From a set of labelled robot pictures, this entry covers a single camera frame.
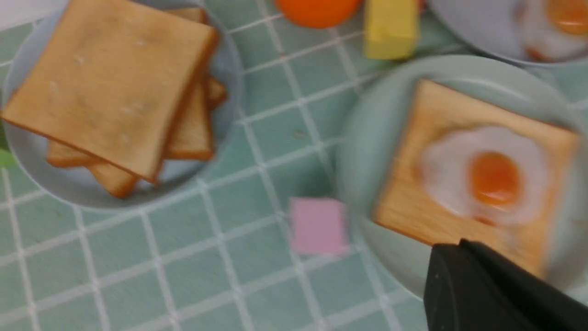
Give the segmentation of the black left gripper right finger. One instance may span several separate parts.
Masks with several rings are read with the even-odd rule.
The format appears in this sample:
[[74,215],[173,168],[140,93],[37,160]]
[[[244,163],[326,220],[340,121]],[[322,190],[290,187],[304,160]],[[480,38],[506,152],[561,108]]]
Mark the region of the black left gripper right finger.
[[473,255],[507,301],[541,331],[588,329],[587,307],[583,304],[483,243],[462,239],[459,246]]

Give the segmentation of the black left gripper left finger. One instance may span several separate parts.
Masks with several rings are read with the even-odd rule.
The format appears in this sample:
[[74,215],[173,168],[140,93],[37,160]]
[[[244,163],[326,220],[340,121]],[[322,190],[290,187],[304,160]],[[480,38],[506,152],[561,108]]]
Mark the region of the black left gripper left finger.
[[537,331],[457,245],[433,246],[424,291],[429,331]]

